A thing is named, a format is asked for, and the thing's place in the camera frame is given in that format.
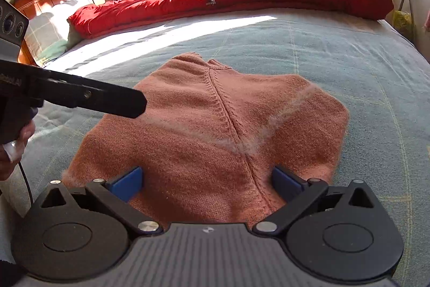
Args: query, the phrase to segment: light blue bedspread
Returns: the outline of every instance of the light blue bedspread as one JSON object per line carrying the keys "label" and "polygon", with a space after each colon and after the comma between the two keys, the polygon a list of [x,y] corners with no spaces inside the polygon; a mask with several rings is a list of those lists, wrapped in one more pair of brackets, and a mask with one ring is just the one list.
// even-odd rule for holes
{"label": "light blue bedspread", "polygon": [[[132,87],[188,51],[242,73],[298,73],[341,100],[350,123],[334,183],[361,178],[370,184],[405,242],[395,280],[401,286],[428,280],[430,66],[407,40],[384,21],[268,9],[179,19],[84,41],[48,68]],[[22,161],[34,196],[61,177],[101,116],[45,104]],[[19,172],[0,187],[25,213]],[[10,260],[5,233],[2,246],[0,259]]]}

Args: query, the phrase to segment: black handheld device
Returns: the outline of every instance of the black handheld device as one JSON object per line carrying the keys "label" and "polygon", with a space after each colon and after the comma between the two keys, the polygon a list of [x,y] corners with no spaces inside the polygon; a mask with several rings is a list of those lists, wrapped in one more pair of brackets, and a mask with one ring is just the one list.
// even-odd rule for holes
{"label": "black handheld device", "polygon": [[28,19],[0,0],[0,144],[16,140],[44,100],[129,118],[146,109],[141,91],[18,63]]}

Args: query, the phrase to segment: metal bolt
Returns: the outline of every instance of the metal bolt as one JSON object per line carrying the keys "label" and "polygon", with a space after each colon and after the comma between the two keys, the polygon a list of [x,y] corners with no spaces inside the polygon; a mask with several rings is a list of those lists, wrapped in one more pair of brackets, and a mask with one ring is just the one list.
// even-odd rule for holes
{"label": "metal bolt", "polygon": [[203,229],[202,231],[203,231],[204,233],[211,233],[211,232],[214,232],[214,231],[215,231],[215,229],[214,229],[214,228],[212,228],[212,227],[210,227],[210,226],[208,226],[207,228]]}
{"label": "metal bolt", "polygon": [[140,231],[154,232],[158,230],[160,225],[158,225],[158,223],[156,222],[153,222],[152,220],[146,220],[144,222],[139,223],[137,227]]}
{"label": "metal bolt", "polygon": [[259,222],[255,228],[260,232],[274,232],[278,226],[272,222]]}

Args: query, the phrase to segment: hand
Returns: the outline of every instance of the hand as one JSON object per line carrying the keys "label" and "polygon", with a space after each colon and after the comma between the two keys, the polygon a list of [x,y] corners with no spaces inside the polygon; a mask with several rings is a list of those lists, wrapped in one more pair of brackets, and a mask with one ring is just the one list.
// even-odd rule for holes
{"label": "hand", "polygon": [[8,179],[15,169],[15,166],[19,161],[21,161],[21,157],[24,153],[25,147],[27,146],[28,139],[34,134],[35,130],[36,125],[34,124],[33,120],[21,129],[19,138],[16,141],[16,147],[20,156],[13,162],[10,162],[9,156],[7,155],[3,146],[0,145],[0,181]]}

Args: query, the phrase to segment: plaid pillowcase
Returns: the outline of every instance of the plaid pillowcase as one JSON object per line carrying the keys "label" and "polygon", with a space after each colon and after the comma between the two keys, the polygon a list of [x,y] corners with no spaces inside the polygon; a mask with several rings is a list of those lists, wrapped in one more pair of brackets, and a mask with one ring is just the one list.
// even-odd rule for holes
{"label": "plaid pillowcase", "polygon": [[46,64],[64,54],[82,39],[67,18],[92,0],[67,0],[30,20],[25,42],[36,64]]}

